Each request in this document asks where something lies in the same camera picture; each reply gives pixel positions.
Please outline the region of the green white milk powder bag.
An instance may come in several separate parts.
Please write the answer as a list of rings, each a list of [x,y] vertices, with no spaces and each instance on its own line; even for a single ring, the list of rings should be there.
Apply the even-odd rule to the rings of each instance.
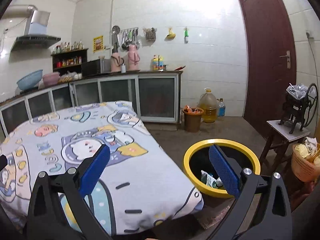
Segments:
[[[201,171],[201,179],[200,181],[207,185],[208,187],[214,188],[214,189],[224,189],[223,183],[219,178],[215,179],[210,173],[207,173],[206,171]]]

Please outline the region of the kitchen counter cabinets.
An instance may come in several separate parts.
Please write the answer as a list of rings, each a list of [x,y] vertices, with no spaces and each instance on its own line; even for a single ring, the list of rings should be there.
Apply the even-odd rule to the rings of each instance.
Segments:
[[[1,103],[1,135],[39,115],[90,103],[126,100],[143,122],[178,124],[182,72],[94,76],[24,93]]]

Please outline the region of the small blue water bottle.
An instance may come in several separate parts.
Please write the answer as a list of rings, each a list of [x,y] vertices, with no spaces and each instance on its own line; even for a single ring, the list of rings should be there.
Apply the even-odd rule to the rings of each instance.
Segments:
[[[218,101],[218,111],[217,111],[217,117],[223,118],[225,116],[226,106],[223,101],[223,98],[220,98]]]

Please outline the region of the brown waste bucket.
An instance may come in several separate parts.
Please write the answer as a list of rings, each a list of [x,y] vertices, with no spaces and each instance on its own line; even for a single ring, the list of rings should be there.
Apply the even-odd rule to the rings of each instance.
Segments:
[[[183,109],[184,115],[184,130],[191,133],[196,133],[200,130],[200,124],[204,110],[200,107],[191,108],[186,105]]]

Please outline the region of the small wooden stool table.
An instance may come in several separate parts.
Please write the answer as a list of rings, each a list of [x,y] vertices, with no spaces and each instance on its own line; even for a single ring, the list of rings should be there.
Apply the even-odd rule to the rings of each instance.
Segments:
[[[280,125],[280,120],[270,120],[266,123],[270,131],[259,161],[261,166],[265,164],[267,167],[267,174],[271,174],[276,171],[280,164],[290,159],[290,157],[285,157],[289,146],[296,142],[302,142],[305,137],[310,135],[310,131],[306,128],[301,128],[301,124],[297,124],[293,132],[290,133],[291,128]],[[267,160],[270,150],[274,150],[276,153],[272,164]]]

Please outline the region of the large cooking oil jug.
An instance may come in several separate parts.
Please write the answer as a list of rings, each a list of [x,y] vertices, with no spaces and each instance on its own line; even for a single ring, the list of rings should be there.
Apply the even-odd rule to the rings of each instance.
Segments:
[[[198,107],[203,109],[202,120],[205,123],[214,123],[217,119],[217,99],[210,88],[199,99]]]

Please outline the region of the dark red wooden door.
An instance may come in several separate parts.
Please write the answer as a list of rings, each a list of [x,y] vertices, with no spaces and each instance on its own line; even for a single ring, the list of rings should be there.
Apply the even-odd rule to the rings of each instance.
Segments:
[[[244,119],[263,137],[279,120],[287,86],[296,82],[293,32],[283,0],[239,0],[244,17],[248,81]]]

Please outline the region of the black spice shelf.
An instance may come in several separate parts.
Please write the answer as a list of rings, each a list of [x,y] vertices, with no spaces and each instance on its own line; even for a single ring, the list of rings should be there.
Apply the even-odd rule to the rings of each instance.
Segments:
[[[82,64],[87,62],[87,51],[88,48],[52,54],[53,72],[59,72],[60,76],[73,72],[80,74]]]

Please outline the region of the pink thermos left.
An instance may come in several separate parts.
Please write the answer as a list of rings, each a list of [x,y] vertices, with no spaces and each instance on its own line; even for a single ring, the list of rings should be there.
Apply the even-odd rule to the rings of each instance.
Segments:
[[[121,72],[121,66],[124,64],[124,59],[118,53],[116,48],[112,49],[111,55],[111,72]]]

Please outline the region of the pink thermos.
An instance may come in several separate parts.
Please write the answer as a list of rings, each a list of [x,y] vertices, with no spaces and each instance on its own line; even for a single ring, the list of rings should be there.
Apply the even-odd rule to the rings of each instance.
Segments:
[[[124,59],[118,53],[116,48],[112,49],[111,55],[111,72],[121,72],[121,66],[124,64]]]
[[[127,59],[128,59],[128,70],[129,71],[139,70],[140,57],[138,55],[136,45],[133,45],[133,44],[129,45]]]

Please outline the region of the range hood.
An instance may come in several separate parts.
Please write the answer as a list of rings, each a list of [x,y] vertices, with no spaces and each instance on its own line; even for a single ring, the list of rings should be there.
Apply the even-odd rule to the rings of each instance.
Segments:
[[[61,41],[60,37],[47,34],[50,13],[33,10],[27,19],[23,36],[16,37],[11,52],[27,49],[48,49]]]

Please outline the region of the yellow detergent bottles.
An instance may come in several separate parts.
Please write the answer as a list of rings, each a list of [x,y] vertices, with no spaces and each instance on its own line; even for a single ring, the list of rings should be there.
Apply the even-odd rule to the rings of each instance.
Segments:
[[[151,60],[151,68],[153,71],[164,70],[165,65],[163,61],[163,57],[161,55],[154,55]]]

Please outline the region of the pink thermos right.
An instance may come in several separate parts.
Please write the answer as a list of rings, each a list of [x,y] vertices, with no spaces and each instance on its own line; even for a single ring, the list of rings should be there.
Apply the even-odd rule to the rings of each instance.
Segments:
[[[129,45],[127,59],[128,59],[128,70],[129,71],[139,70],[140,57],[138,55],[136,45],[133,45],[133,44]]]

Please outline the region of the yellow wall poster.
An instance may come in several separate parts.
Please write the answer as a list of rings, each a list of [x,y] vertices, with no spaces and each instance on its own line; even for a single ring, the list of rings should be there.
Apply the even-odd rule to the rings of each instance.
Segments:
[[[93,53],[104,50],[103,35],[93,38]]]

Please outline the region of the yellow wall scoop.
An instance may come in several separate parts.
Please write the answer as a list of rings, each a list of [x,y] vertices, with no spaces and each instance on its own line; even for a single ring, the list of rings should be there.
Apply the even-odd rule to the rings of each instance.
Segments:
[[[165,37],[166,41],[173,40],[176,37],[176,34],[173,32],[172,28],[168,28],[168,35]]]

